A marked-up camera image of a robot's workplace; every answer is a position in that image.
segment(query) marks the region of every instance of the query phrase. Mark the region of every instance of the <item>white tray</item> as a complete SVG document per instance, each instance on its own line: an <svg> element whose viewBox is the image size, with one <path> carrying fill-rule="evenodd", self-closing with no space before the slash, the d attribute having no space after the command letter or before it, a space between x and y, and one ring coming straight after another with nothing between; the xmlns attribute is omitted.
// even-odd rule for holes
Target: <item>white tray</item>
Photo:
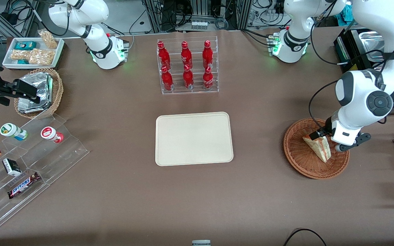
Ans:
<svg viewBox="0 0 394 246"><path fill-rule="evenodd" d="M36 41L36 48L49 50L45 43L42 41L41 38L14 38L11 41L10 47L6 53L6 56L3 60L3 66L9 69L37 69L37 68L53 68L56 67L57 62L61 56L61 52L63 50L63 46L65 41L60 38L55 38L57 41L57 48L56 48L56 55L54 56L53 62L49 66L38 65L38 64L18 64L17 60L10 59L10 55L12 50L14 49L17 42L24 42L24 41Z"/></svg>
<svg viewBox="0 0 394 246"><path fill-rule="evenodd" d="M159 166L230 162L233 147L229 115L211 112L159 116L155 159Z"/></svg>

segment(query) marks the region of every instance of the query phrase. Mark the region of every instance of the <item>coca-cola bottle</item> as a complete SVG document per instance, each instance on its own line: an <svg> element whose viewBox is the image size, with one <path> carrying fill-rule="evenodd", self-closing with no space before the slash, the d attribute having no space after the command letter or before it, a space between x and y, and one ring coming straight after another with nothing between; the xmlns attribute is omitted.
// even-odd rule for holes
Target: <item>coca-cola bottle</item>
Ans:
<svg viewBox="0 0 394 246"><path fill-rule="evenodd" d="M169 53L165 48L164 42L158 42L159 48L159 58L161 59L162 66L166 66L168 70L171 69L171 59L169 58Z"/></svg>
<svg viewBox="0 0 394 246"><path fill-rule="evenodd" d="M185 87L188 90L192 90L194 88L194 77L193 77L193 72L191 72L191 69L189 68L189 65L185 65L183 67L185 70L183 72L183 81L185 81Z"/></svg>
<svg viewBox="0 0 394 246"><path fill-rule="evenodd" d="M205 48L203 49L203 68L212 67L212 55L211 41L205 41Z"/></svg>
<svg viewBox="0 0 394 246"><path fill-rule="evenodd" d="M203 89L211 90L214 76L211 73L211 67L206 67L205 74L203 75Z"/></svg>
<svg viewBox="0 0 394 246"><path fill-rule="evenodd" d="M166 66L162 66L161 70L162 70L162 83L164 84L164 88L167 91L174 90L174 84L172 82L171 73L169 73Z"/></svg>
<svg viewBox="0 0 394 246"><path fill-rule="evenodd" d="M189 65L189 68L192 69L193 68L193 60L192 60L193 58L191 56L191 51L188 48L187 41L182 42L182 53L180 53L180 55L182 56L183 66Z"/></svg>

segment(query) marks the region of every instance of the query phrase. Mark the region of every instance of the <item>wicker basket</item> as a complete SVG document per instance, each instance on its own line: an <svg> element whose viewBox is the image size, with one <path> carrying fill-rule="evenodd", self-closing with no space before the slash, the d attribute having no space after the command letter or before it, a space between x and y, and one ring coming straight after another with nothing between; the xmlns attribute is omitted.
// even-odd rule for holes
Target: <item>wicker basket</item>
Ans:
<svg viewBox="0 0 394 246"><path fill-rule="evenodd" d="M51 77L53 78L53 104L47 110L42 112L40 117L44 118L44 117L48 117L50 115L53 115L53 113L56 112L57 108L59 107L59 104L62 99L62 94L63 94L63 84L62 84L62 80L61 80L59 74L52 68L39 68L39 69L35 69L35 70L29 72L28 74L39 73L39 72L49 73L51 75ZM21 113L17 109L18 103L19 103L19 99L15 98L14 99L14 110L16 110L16 112L23 117L33 119L34 117L36 117L37 115L39 115L41 113L41 112L34 112L34 113L27 113L27 114Z"/></svg>
<svg viewBox="0 0 394 246"><path fill-rule="evenodd" d="M322 126L324 120L316 119ZM284 136L284 152L290 164L303 175L313 179L330 179L339 175L349 162L349 151L337 152L337 143L328 142L331 158L322 162L314 151L302 139L303 136L317 130L317 125L311 118L299 120L292 124Z"/></svg>

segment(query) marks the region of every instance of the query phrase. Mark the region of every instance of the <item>plastic bag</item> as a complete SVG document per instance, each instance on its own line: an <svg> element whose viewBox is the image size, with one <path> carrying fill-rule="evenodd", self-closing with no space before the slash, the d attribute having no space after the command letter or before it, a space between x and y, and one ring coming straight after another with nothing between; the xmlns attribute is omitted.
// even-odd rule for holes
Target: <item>plastic bag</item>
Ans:
<svg viewBox="0 0 394 246"><path fill-rule="evenodd" d="M10 59L12 60L28 60L30 58L31 50L12 50Z"/></svg>
<svg viewBox="0 0 394 246"><path fill-rule="evenodd" d="M30 53L30 64L39 64L49 66L53 62L54 56L56 55L55 50L39 50L33 49Z"/></svg>
<svg viewBox="0 0 394 246"><path fill-rule="evenodd" d="M49 49L57 48L56 39L54 39L53 35L47 31L46 29L37 30L39 36L42 38L43 42Z"/></svg>

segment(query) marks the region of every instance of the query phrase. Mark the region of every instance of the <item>acrylic bottle rack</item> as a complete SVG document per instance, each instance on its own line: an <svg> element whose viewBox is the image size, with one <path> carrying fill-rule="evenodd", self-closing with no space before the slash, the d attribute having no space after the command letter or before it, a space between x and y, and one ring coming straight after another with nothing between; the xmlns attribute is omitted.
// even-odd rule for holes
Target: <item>acrylic bottle rack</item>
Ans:
<svg viewBox="0 0 394 246"><path fill-rule="evenodd" d="M205 74L205 68L203 68L203 49L205 47L205 41L211 41L211 49L213 51L213 63L212 63L212 75L213 86L212 89L207 91L203 88L203 74ZM182 39L158 39L158 41L163 41L165 48L169 52L171 60L171 70L172 80L174 83L174 90L168 91L164 88L162 83L162 71L161 71L161 61L159 59L159 48L157 49L158 58L158 68L159 68L159 79L161 82L161 91L163 95L173 95L173 94L190 94L190 93L208 93L208 92L218 92L219 87L219 42L217 36L213 37L203 37L203 38L182 38ZM194 88L188 90L185 87L183 81L183 63L180 53L182 52L182 42L187 41L188 47L191 51L193 68L191 71L194 75Z"/></svg>
<svg viewBox="0 0 394 246"><path fill-rule="evenodd" d="M70 134L64 126L65 122L66 120L56 114L49 117L38 115L21 126L28 132L27 139L18 141L7 137L2 141L0 145L2 152L0 156L0 226L89 153L80 140ZM54 143L43 139L40 132L46 126L51 126L61 132L64 140ZM16 177L8 175L2 163L5 158L16 161L22 174ZM35 181L24 192L9 199L7 192L35 172L41 179Z"/></svg>

